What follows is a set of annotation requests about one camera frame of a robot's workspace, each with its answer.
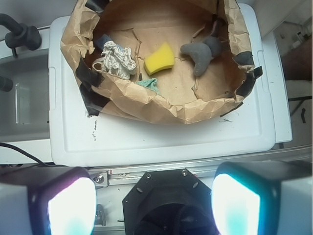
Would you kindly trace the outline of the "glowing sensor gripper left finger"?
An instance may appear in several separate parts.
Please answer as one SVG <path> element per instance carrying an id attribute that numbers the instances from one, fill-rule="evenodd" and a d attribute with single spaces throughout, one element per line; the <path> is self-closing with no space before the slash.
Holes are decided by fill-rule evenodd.
<path id="1" fill-rule="evenodd" d="M 0 170 L 2 235 L 90 235 L 96 205 L 95 184 L 82 167 Z"/>

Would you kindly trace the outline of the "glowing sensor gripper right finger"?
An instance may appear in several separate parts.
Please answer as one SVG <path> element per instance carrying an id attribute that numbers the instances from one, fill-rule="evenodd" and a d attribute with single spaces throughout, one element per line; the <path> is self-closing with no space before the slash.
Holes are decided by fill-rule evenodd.
<path id="1" fill-rule="evenodd" d="M 221 235 L 311 235 L 313 165 L 224 162 L 212 183 L 211 206 Z"/>

